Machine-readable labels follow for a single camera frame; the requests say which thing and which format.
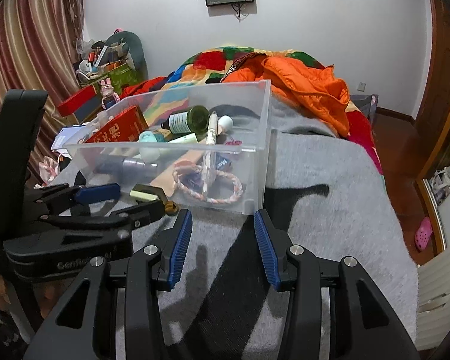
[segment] human hand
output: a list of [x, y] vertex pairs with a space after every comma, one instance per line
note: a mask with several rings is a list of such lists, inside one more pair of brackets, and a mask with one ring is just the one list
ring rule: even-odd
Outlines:
[[[41, 283], [38, 285], [38, 290], [35, 294], [42, 318], [46, 318], [48, 316], [54, 305], [59, 300], [62, 292], [63, 288], [61, 281]], [[7, 311], [9, 305], [10, 299], [7, 295], [7, 284], [2, 275], [0, 275], [0, 310]]]

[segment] white wall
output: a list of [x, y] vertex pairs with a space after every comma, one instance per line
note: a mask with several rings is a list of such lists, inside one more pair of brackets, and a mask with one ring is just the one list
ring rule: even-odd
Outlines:
[[231, 7], [204, 0], [84, 0], [89, 36], [106, 39], [118, 27], [136, 33], [151, 78], [227, 44], [298, 49], [334, 64], [351, 93], [366, 83], [379, 106], [408, 115], [428, 74], [427, 10], [427, 0], [256, 0], [239, 22]]

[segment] red shoebox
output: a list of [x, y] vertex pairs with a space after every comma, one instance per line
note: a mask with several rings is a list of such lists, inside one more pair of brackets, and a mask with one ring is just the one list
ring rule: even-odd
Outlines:
[[57, 109], [72, 124], [81, 124], [92, 120], [102, 107], [102, 96], [96, 93], [93, 85], [86, 86], [74, 93]]
[[136, 142], [148, 124], [138, 105], [123, 110], [85, 143], [96, 142]]

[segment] braided rope bracelet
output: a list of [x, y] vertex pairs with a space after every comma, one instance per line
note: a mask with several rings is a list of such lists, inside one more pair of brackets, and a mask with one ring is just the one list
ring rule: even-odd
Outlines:
[[238, 202], [239, 199], [242, 197], [243, 194], [243, 188], [242, 183], [240, 182], [239, 178], [231, 173], [223, 172], [221, 170], [217, 170], [217, 176], [223, 177], [225, 179], [229, 179], [233, 182], [234, 188], [233, 188], [233, 194], [228, 199], [212, 199], [207, 198], [204, 195], [195, 192], [194, 190], [191, 190], [190, 188], [186, 187], [181, 181], [180, 176], [192, 173], [192, 172], [202, 172], [202, 167], [200, 165], [184, 165], [184, 166], [177, 166], [175, 167], [173, 171], [173, 180], [176, 182], [176, 185], [180, 190], [187, 193], [188, 195], [192, 196], [195, 199], [201, 200], [202, 202], [208, 202], [212, 204], [232, 204], [235, 202]]

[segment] striped curtain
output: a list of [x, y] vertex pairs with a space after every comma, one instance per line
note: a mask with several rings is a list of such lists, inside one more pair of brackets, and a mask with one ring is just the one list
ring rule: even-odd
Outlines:
[[82, 30], [82, 0], [0, 3], [0, 107], [9, 89], [42, 89], [49, 94], [29, 163], [38, 180], [38, 162], [51, 155], [53, 139], [65, 123], [57, 106], [79, 89], [72, 64], [79, 60], [75, 39]]

